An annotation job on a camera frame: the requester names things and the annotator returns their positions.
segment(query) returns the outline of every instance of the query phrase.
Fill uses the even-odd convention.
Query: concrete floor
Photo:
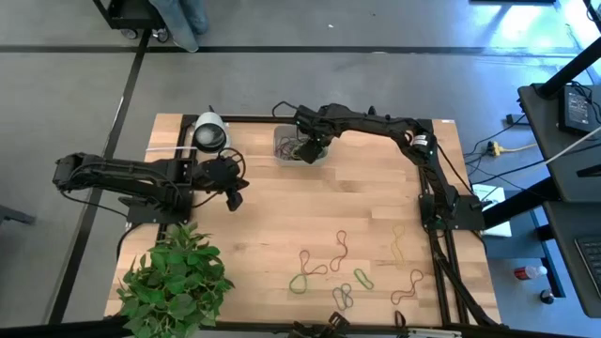
[[[572,48],[565,25],[568,3],[510,7],[440,0],[208,0],[211,30],[204,43]],[[90,1],[0,0],[0,49],[132,44],[137,40],[108,29]],[[32,226],[0,227],[0,327],[45,320],[82,209],[55,191],[50,182],[54,160],[71,152],[102,152],[132,59],[133,54],[0,54],[0,150],[6,159],[0,166],[5,192],[0,204],[38,218]],[[268,115],[279,100],[313,107],[335,101],[357,110],[373,104],[391,115],[452,118],[467,150],[499,131],[505,115],[519,113],[518,87],[545,81],[568,61],[452,54],[147,54],[116,157],[144,157],[156,113],[200,113],[211,104],[223,114]],[[578,79],[590,82],[586,74]],[[533,142],[533,135],[515,128],[497,140],[507,147],[523,146]],[[482,168],[497,173],[539,159],[540,152],[532,148],[483,161]],[[515,177],[515,183],[528,186],[546,175],[541,170]],[[477,173],[472,178],[481,177]],[[101,203],[124,210],[113,195],[103,195]],[[98,212],[67,321],[101,318],[122,231],[122,219]],[[505,324],[577,335],[599,331],[601,320],[584,316],[565,267],[559,269],[568,298],[546,306],[533,300],[546,281],[512,280],[512,267],[522,263],[490,262]],[[509,301],[516,292],[522,297]]]

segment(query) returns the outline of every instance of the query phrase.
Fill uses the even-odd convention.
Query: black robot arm
[[[249,184],[239,173],[232,157],[142,162],[76,153],[56,162],[53,184],[62,193],[98,188],[129,195],[119,197],[130,208],[128,222],[182,223],[190,219],[194,191],[225,192],[229,209],[236,210],[239,190]]]
[[[312,163],[323,147],[344,131],[361,131],[393,139],[403,155],[418,166],[434,192],[434,213],[443,220],[455,217],[459,193],[447,182],[439,163],[438,142],[432,131],[418,120],[404,117],[377,116],[373,108],[368,114],[350,111],[346,106],[330,104],[315,112],[299,106],[294,115],[299,130],[309,136],[297,151],[298,156]]]

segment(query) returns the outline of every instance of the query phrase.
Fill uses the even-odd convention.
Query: person's leg
[[[202,35],[208,31],[207,11],[205,0],[180,0],[186,19],[196,35]]]
[[[178,0],[148,0],[161,14],[174,42],[188,52],[198,50],[194,36]]]

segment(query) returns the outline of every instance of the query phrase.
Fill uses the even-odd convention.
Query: wooden tabletop
[[[149,147],[175,146],[182,115],[159,114]],[[434,120],[439,144],[454,167],[467,181],[457,129],[452,120]],[[230,212],[225,197],[218,196],[193,212],[199,231],[213,234],[225,265],[225,276],[236,289],[228,292],[218,320],[258,323],[324,323],[339,311],[332,290],[343,283],[352,286],[354,306],[341,312],[351,324],[393,324],[399,310],[410,325],[441,325],[439,303],[427,234],[421,227],[417,196],[420,184],[417,168],[385,137],[348,131],[335,139],[321,167],[282,167],[273,158],[273,130],[276,124],[231,123],[233,147],[246,159],[241,191],[244,203]],[[146,161],[173,158],[174,151],[147,152]],[[440,157],[449,183],[460,193],[465,187]],[[197,192],[195,203],[207,197]],[[404,228],[398,239],[404,262],[395,260],[391,244],[393,229]],[[308,276],[308,290],[297,295],[288,283],[301,272],[299,252],[307,250],[307,269],[329,265],[344,249],[336,233],[347,232],[348,256],[337,272]],[[119,311],[116,293],[131,261],[154,246],[157,224],[145,224],[124,240],[116,266],[105,314]],[[500,321],[485,250],[470,232],[454,231],[461,277],[478,303],[493,319]],[[443,250],[444,242],[440,241]],[[366,290],[353,275],[360,268],[374,283]],[[409,290],[410,272],[419,269],[424,279],[414,296],[399,305],[390,300],[394,290]],[[447,281],[451,318],[458,322],[455,295]]]

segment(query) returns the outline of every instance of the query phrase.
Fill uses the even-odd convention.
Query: potted plant
[[[219,249],[201,241],[196,224],[172,225],[165,239],[150,249],[140,267],[130,270],[117,289],[123,302],[120,314],[130,321],[124,326],[138,338],[189,337],[199,326],[215,326],[223,294],[234,287],[224,278]]]

